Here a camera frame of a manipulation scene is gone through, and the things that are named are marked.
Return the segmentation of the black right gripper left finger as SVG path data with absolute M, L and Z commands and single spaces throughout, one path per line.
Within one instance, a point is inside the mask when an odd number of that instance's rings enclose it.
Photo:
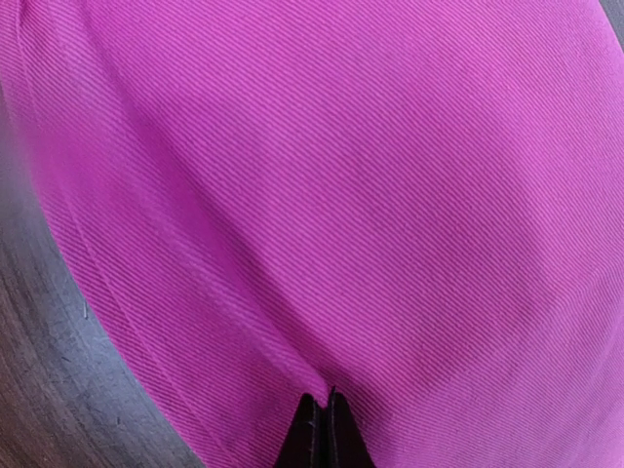
M 299 400 L 292 423 L 277 458 L 277 468 L 321 466 L 323 409 L 310 394 Z

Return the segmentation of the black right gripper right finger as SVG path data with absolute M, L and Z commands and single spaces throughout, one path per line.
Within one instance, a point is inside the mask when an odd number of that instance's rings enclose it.
M 327 448 L 331 468 L 366 468 L 373 462 L 346 397 L 335 388 L 327 405 Z

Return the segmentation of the pink trousers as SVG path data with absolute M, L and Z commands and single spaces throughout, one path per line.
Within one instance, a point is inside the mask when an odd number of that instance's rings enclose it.
M 210 467 L 304 393 L 379 467 L 623 463 L 623 52 L 597 1 L 5 1 L 60 252 Z

